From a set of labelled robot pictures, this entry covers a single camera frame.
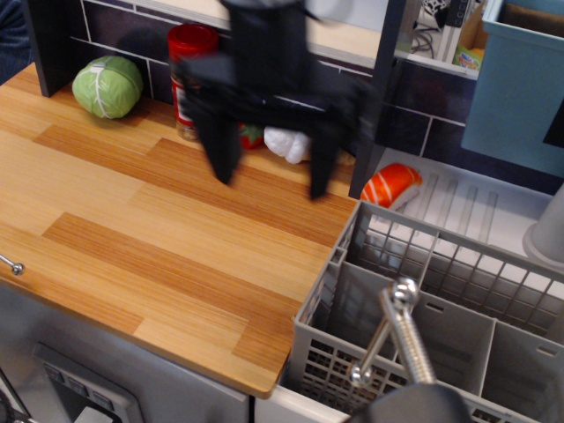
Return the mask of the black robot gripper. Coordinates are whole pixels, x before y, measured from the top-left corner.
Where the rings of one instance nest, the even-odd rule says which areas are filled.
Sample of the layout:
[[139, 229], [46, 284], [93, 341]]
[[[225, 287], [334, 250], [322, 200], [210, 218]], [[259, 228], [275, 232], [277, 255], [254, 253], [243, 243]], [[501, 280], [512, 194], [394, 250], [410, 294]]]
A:
[[188, 87], [182, 102], [196, 125], [216, 178], [229, 185], [241, 159], [238, 122], [296, 130], [312, 138], [311, 199], [325, 195], [339, 137], [350, 137], [370, 116], [374, 88], [315, 59], [297, 80], [273, 70], [236, 73], [227, 54], [182, 59], [174, 65]]

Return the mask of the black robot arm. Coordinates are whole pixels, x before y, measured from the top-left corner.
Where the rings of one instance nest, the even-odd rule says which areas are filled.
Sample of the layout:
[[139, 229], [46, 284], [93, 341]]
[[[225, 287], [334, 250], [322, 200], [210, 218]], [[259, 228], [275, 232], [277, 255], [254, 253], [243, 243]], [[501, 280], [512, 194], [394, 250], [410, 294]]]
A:
[[340, 150], [373, 133], [375, 89], [318, 60], [307, 45], [303, 1], [225, 1], [230, 48], [183, 59], [182, 110], [194, 122], [216, 177], [229, 183], [241, 158], [241, 123], [311, 138], [312, 199], [325, 194]]

